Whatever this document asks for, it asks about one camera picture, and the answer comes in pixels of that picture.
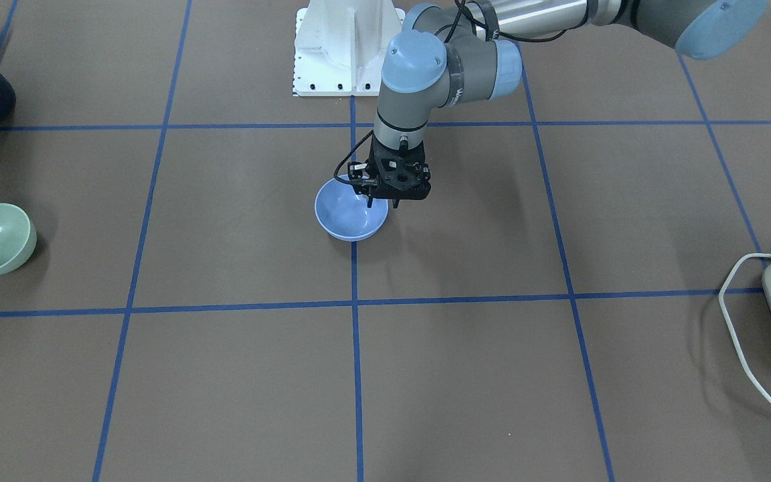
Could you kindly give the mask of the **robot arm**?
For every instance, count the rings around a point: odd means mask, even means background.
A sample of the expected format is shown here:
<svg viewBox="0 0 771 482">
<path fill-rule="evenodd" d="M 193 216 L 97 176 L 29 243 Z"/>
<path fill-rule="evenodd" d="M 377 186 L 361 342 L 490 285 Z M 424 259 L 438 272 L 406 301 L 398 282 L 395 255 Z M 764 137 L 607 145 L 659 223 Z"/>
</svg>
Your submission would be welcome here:
<svg viewBox="0 0 771 482">
<path fill-rule="evenodd" d="M 559 39 L 585 25 L 624 25 L 692 59 L 736 46 L 765 1 L 458 1 L 407 12 L 386 47 L 364 161 L 346 156 L 333 178 L 370 206 L 424 200 L 431 192 L 424 132 L 432 110 L 494 100 L 522 80 L 520 43 Z"/>
</svg>

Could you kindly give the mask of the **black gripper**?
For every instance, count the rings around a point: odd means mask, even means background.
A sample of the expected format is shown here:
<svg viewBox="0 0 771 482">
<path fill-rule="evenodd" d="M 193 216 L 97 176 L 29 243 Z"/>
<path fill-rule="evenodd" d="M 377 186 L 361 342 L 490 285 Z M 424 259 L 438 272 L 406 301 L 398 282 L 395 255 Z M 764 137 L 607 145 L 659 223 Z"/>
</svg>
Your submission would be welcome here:
<svg viewBox="0 0 771 482">
<path fill-rule="evenodd" d="M 375 199 L 392 200 L 396 210 L 401 200 L 424 200 L 431 192 L 431 172 L 426 164 L 424 143 L 410 149 L 401 141 L 399 149 L 389 149 L 373 134 L 367 161 L 349 162 L 349 185 L 355 194 L 367 196 L 366 207 Z"/>
</svg>

